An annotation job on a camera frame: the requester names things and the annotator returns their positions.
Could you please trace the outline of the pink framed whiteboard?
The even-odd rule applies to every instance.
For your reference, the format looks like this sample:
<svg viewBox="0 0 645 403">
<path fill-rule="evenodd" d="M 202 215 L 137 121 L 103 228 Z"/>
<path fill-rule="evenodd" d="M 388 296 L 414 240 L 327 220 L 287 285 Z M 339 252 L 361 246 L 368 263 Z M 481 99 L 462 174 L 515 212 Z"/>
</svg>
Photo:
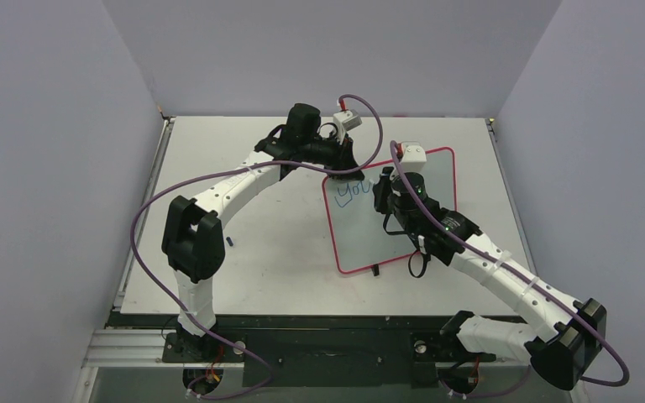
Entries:
<svg viewBox="0 0 645 403">
<path fill-rule="evenodd" d="M 401 228 L 394 218 L 383 226 L 384 215 L 374 209 L 372 186 L 390 160 L 366 167 L 362 181 L 336 181 L 324 178 L 322 195 L 333 245 L 333 256 L 339 273 L 351 275 L 370 270 L 375 265 L 403 259 L 415 249 L 405 236 L 391 236 L 389 231 Z M 448 209 L 457 207 L 456 159 L 449 147 L 430 149 L 427 162 L 420 170 L 429 196 Z"/>
</svg>

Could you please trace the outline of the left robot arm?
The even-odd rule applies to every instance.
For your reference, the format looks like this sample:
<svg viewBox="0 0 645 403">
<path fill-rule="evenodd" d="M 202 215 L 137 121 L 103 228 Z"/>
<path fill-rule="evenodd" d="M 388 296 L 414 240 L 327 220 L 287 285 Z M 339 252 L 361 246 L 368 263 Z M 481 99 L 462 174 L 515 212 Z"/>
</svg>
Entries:
<svg viewBox="0 0 645 403">
<path fill-rule="evenodd" d="M 361 181 L 364 174 L 354 158 L 354 141 L 348 132 L 361 124 L 351 109 L 333 115 L 333 130 L 320 133 L 317 108 L 295 104 L 286 122 L 261 139 L 241 164 L 242 172 L 219 181 L 204 192 L 171 201 L 162 241 L 162 251 L 174 270 L 179 299 L 184 304 L 176 324 L 173 349 L 197 361 L 210 359 L 220 342 L 207 330 L 214 329 L 212 278 L 223 265 L 223 230 L 233 216 L 269 186 L 282 181 L 293 166 L 321 165 L 329 176 L 343 181 Z"/>
</svg>

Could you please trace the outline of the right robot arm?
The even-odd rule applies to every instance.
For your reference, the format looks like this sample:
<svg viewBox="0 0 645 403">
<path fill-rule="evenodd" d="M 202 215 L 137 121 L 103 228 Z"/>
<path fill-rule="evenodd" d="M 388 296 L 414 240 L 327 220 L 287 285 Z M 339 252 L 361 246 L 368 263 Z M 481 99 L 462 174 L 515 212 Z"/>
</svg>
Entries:
<svg viewBox="0 0 645 403">
<path fill-rule="evenodd" d="M 530 365 L 546 382 L 572 390 L 602 350 L 607 311 L 593 298 L 578 300 L 553 288 L 498 248 L 460 212 L 441 207 L 426 193 L 424 178 L 400 177 L 385 167 L 372 187 L 375 210 L 395 218 L 421 252 L 477 281 L 509 306 L 520 323 L 459 311 L 443 327 L 442 351 L 452 359 L 492 354 Z"/>
</svg>

